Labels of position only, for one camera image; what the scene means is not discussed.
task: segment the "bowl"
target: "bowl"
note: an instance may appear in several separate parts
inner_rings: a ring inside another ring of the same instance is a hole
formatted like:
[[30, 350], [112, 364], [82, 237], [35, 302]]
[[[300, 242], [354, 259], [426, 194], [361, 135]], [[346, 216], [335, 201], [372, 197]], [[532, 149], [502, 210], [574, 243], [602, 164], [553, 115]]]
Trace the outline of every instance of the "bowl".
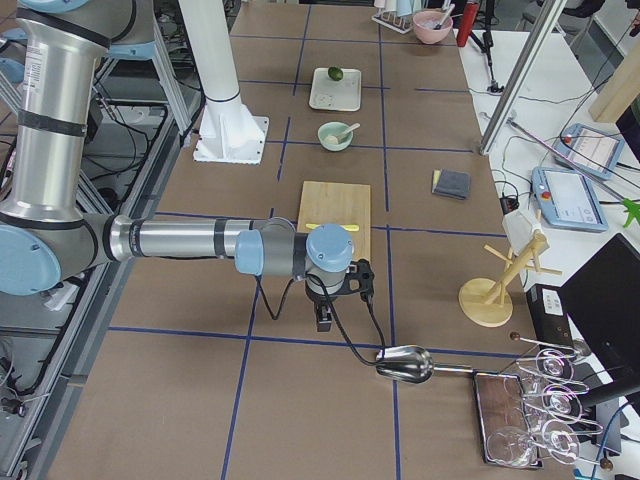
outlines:
[[320, 140], [320, 144], [330, 150], [332, 152], [339, 152], [340, 150], [344, 150], [349, 145], [351, 145], [351, 141], [353, 140], [353, 132], [349, 132], [348, 135], [337, 145], [333, 143], [328, 143], [326, 141], [327, 136], [329, 135], [339, 135], [343, 132], [349, 125], [342, 122], [329, 122], [325, 123], [318, 129], [318, 140]]
[[418, 12], [413, 16], [413, 31], [422, 43], [431, 45], [438, 43], [449, 35], [451, 28], [453, 27], [453, 20], [451, 17], [447, 18], [440, 30], [434, 30], [433, 27], [429, 28], [431, 24], [434, 24], [442, 18], [442, 12], [436, 10], [425, 10]]

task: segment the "table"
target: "table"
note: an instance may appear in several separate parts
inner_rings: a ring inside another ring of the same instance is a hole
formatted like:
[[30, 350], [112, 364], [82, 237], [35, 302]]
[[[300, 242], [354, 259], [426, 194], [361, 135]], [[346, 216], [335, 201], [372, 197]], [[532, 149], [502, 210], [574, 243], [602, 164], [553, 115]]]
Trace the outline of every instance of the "table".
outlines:
[[[182, 152], [157, 218], [295, 219], [304, 180], [372, 186], [375, 305], [391, 344], [438, 362], [498, 369], [534, 335], [524, 296], [504, 327], [461, 312], [467, 280], [497, 278], [501, 211], [452, 36], [418, 44], [370, 20], [365, 7], [243, 4], [232, 45], [243, 101], [270, 117], [258, 166], [193, 162]], [[358, 112], [308, 106], [318, 66], [363, 73]], [[362, 127], [328, 153], [329, 120]], [[430, 193], [433, 169], [472, 175], [461, 202]], [[276, 299], [283, 280], [265, 279]], [[358, 298], [337, 308], [369, 357], [376, 335]], [[357, 363], [334, 327], [315, 332], [298, 286], [271, 321], [252, 278], [224, 261], [136, 263], [49, 479], [571, 478], [484, 465], [471, 380], [406, 385]]]
[[[492, 49], [494, 69], [498, 82], [503, 85], [508, 80], [518, 55], [524, 46], [527, 34], [521, 32], [493, 32], [493, 37], [495, 41], [495, 48]], [[492, 114], [498, 103], [498, 97], [485, 93], [489, 77], [488, 74], [482, 74], [482, 72], [486, 71], [486, 60], [480, 54], [478, 48], [472, 44], [472, 42], [469, 42], [465, 48], [460, 49], [460, 56], [464, 65], [469, 88], [473, 93], [473, 103], [478, 124], [480, 129], [484, 130], [488, 123], [484, 113], [488, 115]], [[516, 121], [524, 128], [539, 137], [545, 139], [553, 138], [558, 135], [558, 132], [572, 116], [578, 107], [580, 99], [578, 98], [563, 103], [549, 103], [531, 99], [557, 102], [580, 97], [591, 89], [591, 83], [582, 71], [582, 68], [565, 40], [560, 34], [552, 34], [538, 56], [536, 63], [527, 77], [524, 88], [520, 92], [521, 97], [528, 97], [529, 99], [518, 99], [513, 113], [516, 116]], [[609, 133], [618, 132], [616, 126], [613, 124], [596, 124], [591, 120], [588, 109], [596, 98], [597, 94], [589, 96], [569, 124], [583, 123]], [[501, 173], [504, 171], [506, 180], [515, 184], [520, 193], [526, 193], [529, 190], [529, 185], [524, 179], [516, 175], [528, 179], [531, 178], [531, 170], [534, 167], [539, 165], [553, 166], [555, 162], [548, 155], [545, 155], [546, 152], [542, 147], [529, 142], [511, 140], [511, 144], [507, 147], [509, 139], [512, 136], [521, 135], [509, 126], [505, 126], [490, 152], [489, 159], [491, 167], [494, 169], [495, 180], [505, 180], [505, 176]], [[620, 162], [638, 166], [638, 161], [628, 146], [625, 147]], [[640, 181], [640, 174], [638, 173], [621, 170], [619, 168], [616, 170], [635, 183]], [[638, 198], [637, 189], [617, 177], [613, 177], [612, 180], [608, 181], [608, 184], [612, 185], [614, 189], [624, 195], [627, 195], [628, 198]], [[497, 183], [496, 187], [500, 194], [502, 192], [502, 184]], [[510, 187], [506, 187], [506, 193], [513, 193], [509, 188]], [[614, 200], [598, 187], [595, 187], [595, 190], [600, 200]], [[526, 196], [521, 197], [523, 207], [528, 207], [531, 212], [535, 212], [537, 209], [535, 200], [531, 202], [527, 202], [526, 200]], [[544, 232], [551, 248], [541, 255], [541, 264], [548, 268], [559, 269], [563, 274], [549, 275], [530, 272], [522, 278], [526, 284], [525, 290], [536, 283], [562, 285], [591, 258], [600, 247], [618, 232], [623, 232], [625, 237], [627, 237], [636, 248], [640, 248], [640, 226], [634, 222], [629, 228], [623, 228], [623, 224], [626, 221], [626, 214], [623, 212], [623, 208], [621, 206], [603, 206], [603, 209], [609, 223], [609, 230], [604, 233], [594, 234], [559, 230], [549, 227], [543, 221]], [[572, 325], [572, 333], [574, 338], [581, 337], [575, 325]], [[601, 371], [603, 369], [600, 362], [598, 362], [593, 355], [589, 358], [589, 362], [595, 371]], [[611, 378], [607, 374], [601, 375], [601, 379], [604, 382], [611, 381]], [[625, 415], [629, 417], [631, 425], [623, 429], [623, 433], [626, 433], [631, 438], [638, 438], [638, 435], [640, 435], [640, 418], [638, 418], [638, 415], [631, 408], [625, 409]], [[585, 446], [584, 452], [587, 458], [594, 458], [596, 455], [596, 450], [590, 449], [588, 446]], [[619, 458], [614, 458], [613, 461], [616, 465], [614, 471], [610, 473], [599, 471], [599, 478], [613, 478], [615, 473], [621, 472], [627, 475], [638, 476], [640, 473], [640, 447], [631, 442], [624, 442], [623, 455]], [[587, 471], [590, 473], [591, 467], [582, 466], [582, 471], [583, 473]]]

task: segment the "black screen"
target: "black screen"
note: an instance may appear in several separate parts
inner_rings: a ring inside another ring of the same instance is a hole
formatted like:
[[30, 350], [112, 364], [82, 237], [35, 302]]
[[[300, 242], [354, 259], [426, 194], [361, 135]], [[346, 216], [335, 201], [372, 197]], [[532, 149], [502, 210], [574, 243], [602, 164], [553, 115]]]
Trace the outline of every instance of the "black screen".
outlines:
[[622, 234], [562, 286], [560, 299], [604, 368], [628, 367], [612, 370], [614, 381], [640, 373], [640, 253]]

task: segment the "blue device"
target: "blue device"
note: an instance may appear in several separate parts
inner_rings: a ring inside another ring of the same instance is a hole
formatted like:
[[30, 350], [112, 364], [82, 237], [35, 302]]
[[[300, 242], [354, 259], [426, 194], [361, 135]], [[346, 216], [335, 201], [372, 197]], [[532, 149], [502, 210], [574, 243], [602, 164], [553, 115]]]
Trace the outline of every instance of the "blue device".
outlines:
[[[609, 180], [622, 154], [624, 144], [624, 140], [613, 138], [609, 133], [576, 123], [562, 133], [561, 137], [554, 142], [553, 148], [589, 173], [603, 180]], [[562, 158], [555, 157], [555, 159], [566, 165]]]
[[591, 180], [573, 170], [536, 167], [533, 194], [549, 225], [568, 230], [605, 232], [609, 228]]

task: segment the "round wooden base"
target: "round wooden base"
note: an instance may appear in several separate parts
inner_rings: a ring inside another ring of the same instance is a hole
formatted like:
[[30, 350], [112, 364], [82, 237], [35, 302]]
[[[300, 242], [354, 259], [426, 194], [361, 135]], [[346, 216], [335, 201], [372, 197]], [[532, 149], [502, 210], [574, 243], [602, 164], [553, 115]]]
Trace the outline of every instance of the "round wooden base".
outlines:
[[504, 305], [482, 302], [495, 283], [488, 278], [474, 278], [465, 283], [458, 294], [464, 314], [483, 327], [501, 327], [513, 314], [513, 304], [508, 293], [504, 296]]

